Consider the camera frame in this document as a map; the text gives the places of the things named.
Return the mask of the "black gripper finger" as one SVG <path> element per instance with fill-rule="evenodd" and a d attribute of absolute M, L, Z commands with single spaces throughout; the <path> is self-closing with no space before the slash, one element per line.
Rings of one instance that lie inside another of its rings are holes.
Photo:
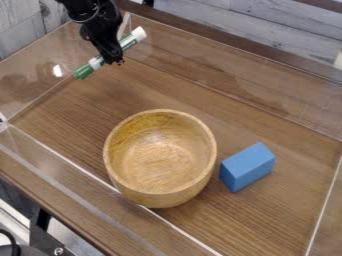
<path fill-rule="evenodd" d="M 95 43 L 107 64 L 123 61 L 123 49 L 115 36 L 99 36 Z"/>

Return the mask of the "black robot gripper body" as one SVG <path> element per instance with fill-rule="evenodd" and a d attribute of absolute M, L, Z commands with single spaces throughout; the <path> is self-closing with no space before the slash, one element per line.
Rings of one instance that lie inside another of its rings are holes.
<path fill-rule="evenodd" d="M 80 25 L 84 40 L 115 40 L 123 17 L 115 0 L 56 0 Z"/>

